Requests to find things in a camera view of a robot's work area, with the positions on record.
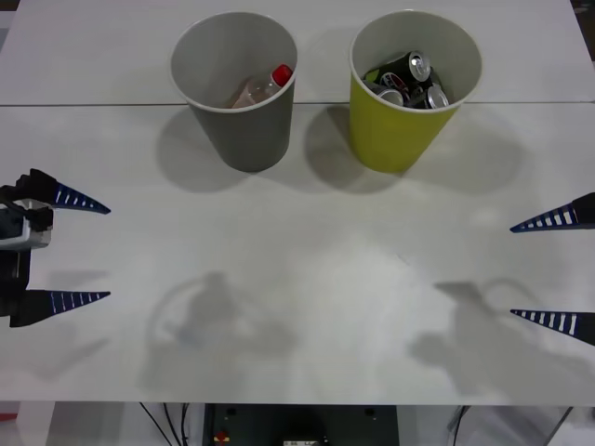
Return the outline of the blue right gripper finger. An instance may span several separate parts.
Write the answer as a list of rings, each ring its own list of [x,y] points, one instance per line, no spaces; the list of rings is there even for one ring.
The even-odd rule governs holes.
[[[591,192],[563,206],[529,218],[509,230],[537,232],[548,230],[593,230],[595,193]]]
[[[541,311],[516,308],[511,309],[509,312],[556,333],[595,346],[595,314],[593,312]]]

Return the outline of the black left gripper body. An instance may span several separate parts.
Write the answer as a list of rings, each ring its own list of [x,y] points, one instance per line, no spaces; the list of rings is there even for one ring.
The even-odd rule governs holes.
[[[1,252],[1,316],[16,317],[25,302],[30,279],[31,251]]]

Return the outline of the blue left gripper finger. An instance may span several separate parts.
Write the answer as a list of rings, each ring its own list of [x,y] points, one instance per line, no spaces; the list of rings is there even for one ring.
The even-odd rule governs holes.
[[[109,291],[27,290],[9,308],[9,326],[11,328],[30,326],[98,302],[110,294]]]
[[[110,208],[99,201],[33,168],[28,175],[22,175],[14,186],[2,186],[1,191],[11,201],[35,200],[57,209],[80,210],[102,215],[111,212]]]

